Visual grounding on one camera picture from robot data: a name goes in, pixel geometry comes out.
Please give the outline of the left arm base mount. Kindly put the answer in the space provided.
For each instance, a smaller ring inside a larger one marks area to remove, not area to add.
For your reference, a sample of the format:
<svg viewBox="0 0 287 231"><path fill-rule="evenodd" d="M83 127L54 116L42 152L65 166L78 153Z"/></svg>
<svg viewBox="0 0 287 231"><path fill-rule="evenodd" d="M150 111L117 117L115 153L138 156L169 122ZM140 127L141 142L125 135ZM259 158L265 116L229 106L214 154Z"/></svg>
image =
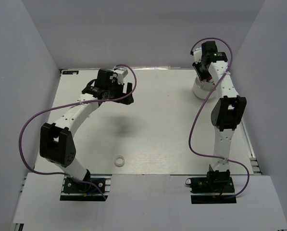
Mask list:
<svg viewBox="0 0 287 231"><path fill-rule="evenodd" d="M111 178L111 175L90 176L90 181L98 186L106 197L104 199L95 186L75 182L72 179L65 177L62 184L60 201L105 202L110 192Z"/></svg>

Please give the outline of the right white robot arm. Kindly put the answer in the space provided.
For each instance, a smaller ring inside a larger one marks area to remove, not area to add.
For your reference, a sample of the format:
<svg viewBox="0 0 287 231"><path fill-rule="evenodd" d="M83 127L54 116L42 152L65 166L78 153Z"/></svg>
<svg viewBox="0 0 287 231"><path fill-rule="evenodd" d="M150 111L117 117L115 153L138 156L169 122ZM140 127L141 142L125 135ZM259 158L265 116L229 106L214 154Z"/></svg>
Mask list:
<svg viewBox="0 0 287 231"><path fill-rule="evenodd" d="M211 112L215 133L215 158L210 163L209 174L228 174L231 140L241 122L247 100L235 89L229 72L228 58L225 52L218 51L215 41L202 43L192 55L193 67L197 73L193 84L194 94L200 99L206 99L208 95L217 99Z"/></svg>

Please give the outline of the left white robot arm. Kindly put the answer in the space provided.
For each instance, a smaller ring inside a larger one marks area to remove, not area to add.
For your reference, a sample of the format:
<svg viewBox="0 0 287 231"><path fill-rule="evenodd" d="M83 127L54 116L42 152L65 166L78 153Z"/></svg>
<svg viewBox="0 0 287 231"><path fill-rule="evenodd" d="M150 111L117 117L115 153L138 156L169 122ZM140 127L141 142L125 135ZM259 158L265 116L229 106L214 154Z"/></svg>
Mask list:
<svg viewBox="0 0 287 231"><path fill-rule="evenodd" d="M44 123L40 129L39 154L60 167L63 172L75 178L75 187L80 192L90 189L89 171L76 159L74 136L83 122L106 100L130 105L132 83L124 83L128 70L116 67L113 70L100 69L96 80L87 83L78 99L78 104L55 122Z"/></svg>

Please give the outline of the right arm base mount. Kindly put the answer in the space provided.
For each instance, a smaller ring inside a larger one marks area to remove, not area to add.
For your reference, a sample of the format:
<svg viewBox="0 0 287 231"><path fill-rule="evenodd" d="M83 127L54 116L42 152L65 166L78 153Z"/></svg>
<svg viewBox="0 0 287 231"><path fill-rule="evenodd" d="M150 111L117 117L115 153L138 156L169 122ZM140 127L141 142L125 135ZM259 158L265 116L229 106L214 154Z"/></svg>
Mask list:
<svg viewBox="0 0 287 231"><path fill-rule="evenodd" d="M235 188L230 171L208 171L205 177L187 178L193 205L235 204Z"/></svg>

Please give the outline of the white tape roll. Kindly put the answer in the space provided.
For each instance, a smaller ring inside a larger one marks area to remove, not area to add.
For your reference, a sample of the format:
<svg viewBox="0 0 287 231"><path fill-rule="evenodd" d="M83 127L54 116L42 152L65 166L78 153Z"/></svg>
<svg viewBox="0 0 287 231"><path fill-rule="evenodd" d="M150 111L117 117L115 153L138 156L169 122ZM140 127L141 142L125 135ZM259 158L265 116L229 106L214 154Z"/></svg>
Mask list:
<svg viewBox="0 0 287 231"><path fill-rule="evenodd" d="M116 156L114 164L116 167L123 167L125 165L125 158L122 155Z"/></svg>

